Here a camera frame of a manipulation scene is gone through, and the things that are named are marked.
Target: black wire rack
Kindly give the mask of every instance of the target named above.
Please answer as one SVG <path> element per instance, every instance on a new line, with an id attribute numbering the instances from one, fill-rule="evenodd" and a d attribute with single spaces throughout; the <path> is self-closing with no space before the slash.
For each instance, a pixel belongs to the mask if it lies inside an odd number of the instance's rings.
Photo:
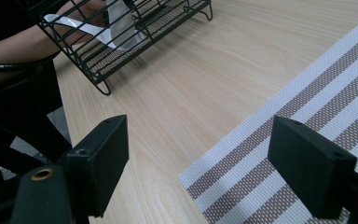
<path id="1" fill-rule="evenodd" d="M 206 16 L 208 21 L 213 18 L 213 11 L 211 0 L 124 0 L 126 4 L 126 12 L 122 13 L 116 21 L 109 21 L 107 10 L 118 1 L 111 0 L 106 2 L 106 7 L 99 9 L 92 15 L 86 15 L 82 11 L 90 0 L 83 0 L 75 4 L 74 0 L 70 0 L 74 6 L 60 16 L 53 20 L 47 20 L 46 15 L 54 11 L 53 8 L 61 6 L 64 0 L 45 0 L 27 2 L 23 4 L 28 14 L 38 21 L 39 27 L 61 48 L 64 54 L 77 66 L 78 69 L 88 78 L 88 80 L 104 95 L 111 94 L 111 90 L 106 83 L 106 79 L 113 75 L 118 69 L 126 63 L 134 59 L 146 49 L 150 48 L 162 37 L 169 34 L 179 25 L 193 17 L 197 13 L 202 13 Z M 203 11 L 209 7 L 210 12 Z M 77 11 L 82 15 L 82 22 L 77 27 L 71 27 L 64 33 L 58 27 L 61 18 L 70 17 L 72 13 Z M 133 22 L 125 27 L 117 36 L 124 36 L 124 33 L 129 30 L 134 31 L 134 34 L 122 40 L 117 46 L 108 46 L 115 42 L 116 38 L 112 38 L 108 43 L 103 44 L 97 39 L 101 33 L 114 27 L 116 23 L 125 16 L 131 15 Z M 79 33 L 82 27 L 86 27 L 97 18 L 99 20 L 97 25 L 100 31 L 97 35 L 90 37 L 86 33 L 81 32 L 76 40 L 68 43 L 67 39 L 75 32 Z M 123 50 L 123 46 L 133 41 L 136 36 L 142 38 L 131 44 L 129 48 Z M 100 88 L 100 84 L 105 85 L 105 90 Z"/>

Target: wooden table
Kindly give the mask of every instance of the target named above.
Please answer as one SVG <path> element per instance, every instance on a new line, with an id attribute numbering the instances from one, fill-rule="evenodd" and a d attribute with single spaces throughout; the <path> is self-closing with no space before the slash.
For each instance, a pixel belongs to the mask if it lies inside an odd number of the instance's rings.
<path id="1" fill-rule="evenodd" d="M 358 24 L 358 0 L 219 0 L 108 78 L 100 94 L 56 67 L 72 144 L 126 114 L 130 160 L 92 223 L 206 223 L 178 179 Z"/>

